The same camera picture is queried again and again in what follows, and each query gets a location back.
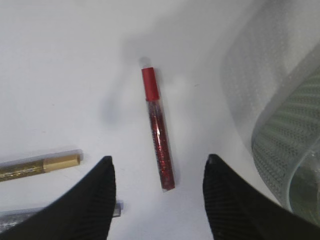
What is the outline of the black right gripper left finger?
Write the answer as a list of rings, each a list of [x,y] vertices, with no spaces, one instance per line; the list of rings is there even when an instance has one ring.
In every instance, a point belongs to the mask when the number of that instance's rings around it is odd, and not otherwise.
[[[73,188],[27,220],[2,232],[2,240],[105,240],[116,206],[115,168],[104,156]]]

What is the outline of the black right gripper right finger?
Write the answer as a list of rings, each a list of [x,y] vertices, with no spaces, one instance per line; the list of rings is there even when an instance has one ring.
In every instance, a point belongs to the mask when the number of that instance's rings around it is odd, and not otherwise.
[[[203,177],[204,207],[215,240],[318,240],[320,228],[285,210],[210,154]]]

